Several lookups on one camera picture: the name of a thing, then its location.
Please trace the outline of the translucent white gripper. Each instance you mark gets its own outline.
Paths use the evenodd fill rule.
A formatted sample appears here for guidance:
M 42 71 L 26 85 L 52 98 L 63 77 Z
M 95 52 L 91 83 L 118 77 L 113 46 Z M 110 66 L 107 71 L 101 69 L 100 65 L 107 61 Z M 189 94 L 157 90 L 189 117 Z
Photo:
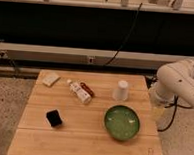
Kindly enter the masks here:
M 164 113 L 165 105 L 155 99 L 153 99 L 151 103 L 152 103 L 152 108 L 151 108 L 152 117 L 154 120 L 158 121 L 159 118 Z

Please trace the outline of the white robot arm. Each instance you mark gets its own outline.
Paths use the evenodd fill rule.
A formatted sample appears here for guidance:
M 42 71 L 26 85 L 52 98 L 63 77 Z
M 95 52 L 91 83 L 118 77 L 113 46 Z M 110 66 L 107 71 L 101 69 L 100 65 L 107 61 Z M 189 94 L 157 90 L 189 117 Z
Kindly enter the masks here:
M 164 107 L 175 96 L 179 96 L 194 108 L 194 61 L 185 59 L 158 68 L 157 81 L 149 89 L 149 95 L 154 120 L 162 116 Z

